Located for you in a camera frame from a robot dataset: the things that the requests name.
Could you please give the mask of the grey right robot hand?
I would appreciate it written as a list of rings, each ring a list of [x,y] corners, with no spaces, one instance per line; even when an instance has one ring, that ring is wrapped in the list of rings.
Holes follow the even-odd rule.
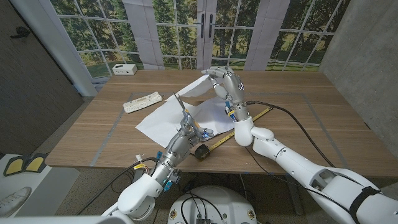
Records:
[[[249,112],[244,100],[244,85],[239,75],[228,66],[210,67],[201,71],[208,75],[215,93],[225,102],[225,113],[233,121],[244,121],[249,118]]]

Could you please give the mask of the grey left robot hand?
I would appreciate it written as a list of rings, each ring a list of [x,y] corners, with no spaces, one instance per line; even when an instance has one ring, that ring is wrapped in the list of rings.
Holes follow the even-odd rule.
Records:
[[[202,128],[191,115],[185,116],[180,125],[181,128],[170,140],[162,157],[151,170],[150,176],[161,185],[167,181],[169,174],[189,156],[193,146],[214,136],[212,129]]]

